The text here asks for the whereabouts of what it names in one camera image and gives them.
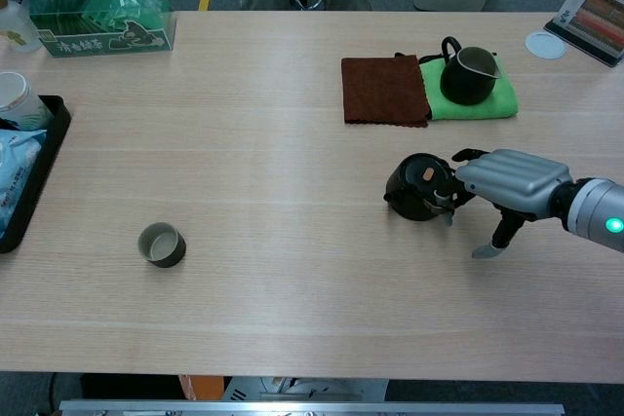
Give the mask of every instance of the white paper cup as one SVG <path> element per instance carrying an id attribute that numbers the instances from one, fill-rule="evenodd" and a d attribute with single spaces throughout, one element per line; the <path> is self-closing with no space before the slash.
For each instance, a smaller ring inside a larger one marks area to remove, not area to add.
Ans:
<path id="1" fill-rule="evenodd" d="M 53 117 L 23 75 L 0 72 L 0 119 L 20 131 L 38 131 Z"/>

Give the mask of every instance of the bottle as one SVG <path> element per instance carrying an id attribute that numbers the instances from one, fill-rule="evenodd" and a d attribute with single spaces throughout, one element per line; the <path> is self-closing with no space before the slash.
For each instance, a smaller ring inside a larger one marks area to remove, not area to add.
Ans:
<path id="1" fill-rule="evenodd" d="M 0 0 L 0 34 L 20 53 L 31 53 L 42 46 L 28 11 L 11 0 Z"/>

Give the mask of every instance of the plastic bag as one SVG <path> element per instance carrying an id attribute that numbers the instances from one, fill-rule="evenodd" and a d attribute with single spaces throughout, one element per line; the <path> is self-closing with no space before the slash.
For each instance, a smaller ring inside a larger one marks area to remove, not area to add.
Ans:
<path id="1" fill-rule="evenodd" d="M 0 237 L 16 209 L 45 133 L 0 130 Z"/>

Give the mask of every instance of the silver robotic hand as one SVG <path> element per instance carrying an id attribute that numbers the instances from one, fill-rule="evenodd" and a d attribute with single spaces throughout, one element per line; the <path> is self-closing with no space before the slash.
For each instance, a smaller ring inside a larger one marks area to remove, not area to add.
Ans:
<path id="1" fill-rule="evenodd" d="M 491 242 L 473 257 L 498 255 L 526 221 L 550 217 L 576 236 L 624 251 L 624 187 L 607 179 L 574 182 L 566 165 L 514 150 L 467 149 L 453 160 L 468 161 L 455 172 L 463 190 L 502 213 Z"/>

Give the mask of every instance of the teapot handle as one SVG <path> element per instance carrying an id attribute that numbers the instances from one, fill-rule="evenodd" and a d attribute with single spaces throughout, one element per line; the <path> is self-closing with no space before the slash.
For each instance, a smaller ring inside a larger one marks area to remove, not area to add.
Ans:
<path id="1" fill-rule="evenodd" d="M 461 45 L 459 44 L 459 41 L 457 41 L 452 36 L 447 36 L 442 41 L 442 55 L 445 58 L 445 63 L 449 63 L 449 61 L 450 61 L 449 44 L 452 46 L 452 48 L 453 48 L 453 50 L 455 51 L 456 54 L 459 51 L 461 51 Z"/>

